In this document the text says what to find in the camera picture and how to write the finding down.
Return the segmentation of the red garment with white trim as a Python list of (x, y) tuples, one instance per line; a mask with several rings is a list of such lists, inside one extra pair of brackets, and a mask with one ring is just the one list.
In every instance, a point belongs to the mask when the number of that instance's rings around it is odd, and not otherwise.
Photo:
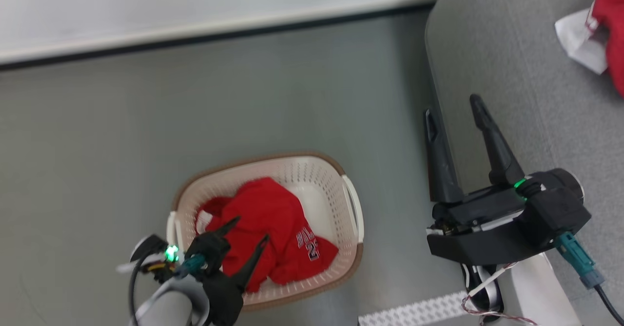
[(624, 0), (594, 0), (556, 21), (555, 32), (569, 58), (598, 75), (607, 72), (624, 98)]

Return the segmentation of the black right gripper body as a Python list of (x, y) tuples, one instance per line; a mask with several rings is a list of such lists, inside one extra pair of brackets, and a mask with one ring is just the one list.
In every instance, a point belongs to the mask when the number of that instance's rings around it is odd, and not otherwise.
[(591, 219), (579, 179), (564, 169), (438, 202), (427, 241), (432, 255), (467, 266), (503, 265), (554, 249)]

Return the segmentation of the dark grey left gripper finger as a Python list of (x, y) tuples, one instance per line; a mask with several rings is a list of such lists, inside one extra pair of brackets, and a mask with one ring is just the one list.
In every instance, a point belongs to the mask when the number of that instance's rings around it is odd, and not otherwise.
[(240, 216), (236, 216), (232, 218), (232, 220), (229, 220), (227, 223), (223, 224), (220, 228), (214, 231), (215, 237), (219, 241), (226, 241), (227, 234), (236, 226), (236, 224), (238, 224), (239, 220), (240, 220)]
[(270, 236), (266, 234), (258, 242), (247, 262), (245, 262), (241, 269), (233, 275), (234, 284), (240, 292), (245, 292), (247, 290), (247, 286), (252, 279), (256, 266), (258, 266), (258, 262), (261, 259), (262, 253), (265, 250), (269, 240)]

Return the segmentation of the white and black baseboard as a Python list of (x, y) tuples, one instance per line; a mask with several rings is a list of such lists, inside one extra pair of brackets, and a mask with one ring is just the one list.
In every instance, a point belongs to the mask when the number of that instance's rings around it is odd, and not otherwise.
[(0, 72), (361, 21), (427, 8), (436, 1), (383, 0), (340, 8), (315, 9), (265, 18), (242, 19), (217, 25), (191, 25), (121, 37), (90, 39), (54, 44), (42, 48), (23, 49), (0, 54)]

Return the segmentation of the grey fabric sofa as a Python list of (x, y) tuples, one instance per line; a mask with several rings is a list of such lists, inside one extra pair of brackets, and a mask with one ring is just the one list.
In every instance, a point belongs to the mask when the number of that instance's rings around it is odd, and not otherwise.
[(525, 173), (563, 168), (592, 218), (577, 239), (624, 317), (624, 98), (568, 57), (554, 24), (594, 0), (437, 0), (426, 46), (459, 186), (489, 185), (469, 97), (482, 97)]

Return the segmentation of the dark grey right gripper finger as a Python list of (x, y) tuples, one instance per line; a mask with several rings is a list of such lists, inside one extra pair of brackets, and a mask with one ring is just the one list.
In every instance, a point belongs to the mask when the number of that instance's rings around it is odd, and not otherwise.
[(429, 194), (432, 202), (461, 202), (464, 192), (458, 184), (443, 124), (435, 111), (424, 111), (424, 142), (426, 145)]
[(525, 177), (524, 171), (484, 100), (479, 95), (472, 94), (469, 101), (475, 125), (484, 138), (491, 168), (488, 174), (490, 183), (497, 186), (515, 186)]

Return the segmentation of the white perforated strip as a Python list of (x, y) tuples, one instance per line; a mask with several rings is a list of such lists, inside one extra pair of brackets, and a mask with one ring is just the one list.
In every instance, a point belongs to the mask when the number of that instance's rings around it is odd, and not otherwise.
[(466, 315), (462, 300), (466, 292), (455, 292), (412, 304), (366, 313), (358, 326), (427, 326)]

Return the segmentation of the red jersey with number print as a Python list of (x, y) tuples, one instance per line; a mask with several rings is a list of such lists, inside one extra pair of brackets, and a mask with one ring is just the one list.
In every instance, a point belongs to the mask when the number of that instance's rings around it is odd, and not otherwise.
[(339, 252), (314, 234), (296, 195), (271, 178), (247, 182), (232, 197), (207, 200), (198, 209), (195, 231), (214, 232), (234, 218), (239, 221), (226, 235), (231, 245), (222, 264), (226, 275), (238, 272), (258, 242), (269, 237), (247, 284), (249, 293), (258, 292), (267, 279), (285, 285), (314, 277), (330, 268)]

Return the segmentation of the cream plastic laundry basket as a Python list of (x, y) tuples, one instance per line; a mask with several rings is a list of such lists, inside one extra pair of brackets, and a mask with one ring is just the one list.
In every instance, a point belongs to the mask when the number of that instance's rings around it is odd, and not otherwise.
[(245, 182), (271, 177), (298, 197), (314, 233), (339, 249), (324, 272), (300, 282), (265, 282), (257, 293), (243, 295), (243, 312), (293, 303), (337, 288), (357, 271), (362, 259), (365, 224), (352, 181), (340, 164), (323, 153), (278, 153), (208, 169), (191, 177), (176, 194), (166, 226), (171, 245), (187, 249), (195, 237), (194, 215), (216, 196), (233, 195)]

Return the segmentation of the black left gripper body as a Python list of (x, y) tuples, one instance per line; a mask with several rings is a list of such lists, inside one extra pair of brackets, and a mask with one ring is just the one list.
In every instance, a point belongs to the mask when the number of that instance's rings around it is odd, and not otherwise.
[(241, 292), (222, 267), (230, 249), (227, 240), (205, 232), (194, 238), (185, 253), (185, 268), (208, 299), (196, 326), (233, 326), (240, 314)]

